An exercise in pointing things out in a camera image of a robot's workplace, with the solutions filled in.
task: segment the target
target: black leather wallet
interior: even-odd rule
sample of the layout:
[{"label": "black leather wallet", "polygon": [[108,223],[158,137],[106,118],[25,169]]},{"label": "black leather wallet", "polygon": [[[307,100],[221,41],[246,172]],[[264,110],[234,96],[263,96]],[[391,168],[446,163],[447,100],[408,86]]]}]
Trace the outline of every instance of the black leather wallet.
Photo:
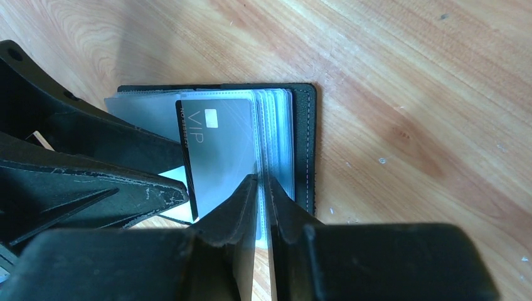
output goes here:
[{"label": "black leather wallet", "polygon": [[221,85],[124,85],[118,92],[150,90],[253,90],[281,88],[292,92],[294,111],[295,202],[315,215],[316,102],[310,83],[225,83]]}]

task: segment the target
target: black card holder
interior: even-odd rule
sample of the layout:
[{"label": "black card holder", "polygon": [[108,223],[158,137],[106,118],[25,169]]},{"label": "black card holder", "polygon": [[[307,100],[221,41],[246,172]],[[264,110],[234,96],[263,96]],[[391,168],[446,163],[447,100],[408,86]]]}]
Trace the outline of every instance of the black card holder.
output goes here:
[{"label": "black card holder", "polygon": [[118,92],[217,89],[287,89],[292,92],[294,111],[295,202],[315,215],[316,102],[317,92],[310,83],[225,83],[221,85],[124,85]]}]

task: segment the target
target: wallet stitching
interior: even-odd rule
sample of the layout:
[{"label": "wallet stitching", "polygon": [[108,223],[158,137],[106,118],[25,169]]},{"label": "wallet stitching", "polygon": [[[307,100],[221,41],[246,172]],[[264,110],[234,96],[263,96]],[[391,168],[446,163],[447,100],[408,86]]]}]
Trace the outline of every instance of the wallet stitching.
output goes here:
[{"label": "wallet stitching", "polygon": [[306,206],[307,212],[309,212],[309,160],[310,160],[310,136],[311,136],[311,94],[305,90],[294,91],[304,92],[307,94],[307,196],[306,196]]}]

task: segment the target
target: wood grain surface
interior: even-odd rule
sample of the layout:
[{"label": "wood grain surface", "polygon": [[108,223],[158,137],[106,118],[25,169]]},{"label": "wood grain surface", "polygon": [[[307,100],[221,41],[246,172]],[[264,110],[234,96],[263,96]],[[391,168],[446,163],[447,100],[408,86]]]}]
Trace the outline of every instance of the wood grain surface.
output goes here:
[{"label": "wood grain surface", "polygon": [[314,83],[320,220],[457,224],[504,299],[532,299],[530,1],[2,0],[0,17],[100,108],[122,84]]}]

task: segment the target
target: white speck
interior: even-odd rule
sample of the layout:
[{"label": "white speck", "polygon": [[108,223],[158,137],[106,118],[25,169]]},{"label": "white speck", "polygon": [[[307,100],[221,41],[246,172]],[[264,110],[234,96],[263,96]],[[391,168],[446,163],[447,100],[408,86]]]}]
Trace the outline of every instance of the white speck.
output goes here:
[{"label": "white speck", "polygon": [[503,153],[507,153],[508,151],[504,148],[502,144],[497,144],[497,148],[500,149]]}]

